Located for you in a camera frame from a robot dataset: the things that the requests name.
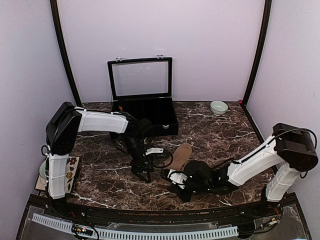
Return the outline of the tan brown sock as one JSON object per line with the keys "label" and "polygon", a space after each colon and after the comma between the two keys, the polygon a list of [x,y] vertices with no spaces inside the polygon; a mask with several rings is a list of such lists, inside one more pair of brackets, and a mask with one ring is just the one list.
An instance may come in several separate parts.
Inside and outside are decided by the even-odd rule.
{"label": "tan brown sock", "polygon": [[[164,169],[173,169],[176,171],[181,171],[184,164],[190,158],[191,154],[192,154],[191,145],[189,143],[181,144],[172,154],[173,156],[172,163],[169,166],[165,167]],[[157,181],[157,187],[161,189],[166,190],[169,186],[170,186],[170,183],[161,177]]]}

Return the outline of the black display case glass lid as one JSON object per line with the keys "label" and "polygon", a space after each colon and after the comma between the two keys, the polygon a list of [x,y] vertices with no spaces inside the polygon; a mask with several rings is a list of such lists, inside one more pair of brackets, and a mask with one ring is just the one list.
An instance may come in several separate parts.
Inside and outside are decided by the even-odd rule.
{"label": "black display case glass lid", "polygon": [[172,98],[173,58],[117,59],[107,62],[112,111],[129,113],[152,123],[153,137],[174,136],[179,122]]}

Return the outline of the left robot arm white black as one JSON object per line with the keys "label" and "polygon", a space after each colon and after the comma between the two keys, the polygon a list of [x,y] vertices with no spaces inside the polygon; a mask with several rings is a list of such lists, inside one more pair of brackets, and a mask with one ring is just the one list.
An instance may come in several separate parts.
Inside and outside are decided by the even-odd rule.
{"label": "left robot arm white black", "polygon": [[147,119],[137,120],[127,112],[88,110],[66,101],[54,113],[45,127],[45,144],[41,153],[46,159],[46,187],[54,199],[51,210],[60,218],[67,218],[70,206],[62,198],[67,193],[67,165],[71,157],[80,156],[90,168],[97,167],[107,157],[110,167],[97,172],[114,171],[116,163],[124,162],[138,180],[150,183],[153,154],[163,148],[147,146]]}

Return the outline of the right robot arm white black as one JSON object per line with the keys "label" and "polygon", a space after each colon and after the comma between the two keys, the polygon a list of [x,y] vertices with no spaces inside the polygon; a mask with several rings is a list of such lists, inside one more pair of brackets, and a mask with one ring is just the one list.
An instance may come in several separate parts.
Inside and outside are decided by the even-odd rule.
{"label": "right robot arm white black", "polygon": [[203,161],[192,160],[182,171],[162,170],[161,177],[171,182],[171,192],[188,202],[198,193],[229,194],[254,176],[278,165],[275,177],[264,189],[263,200],[255,205],[255,213],[266,217],[298,177],[316,167],[319,162],[316,147],[317,137],[312,130],[277,123],[273,133],[259,147],[218,170]]}

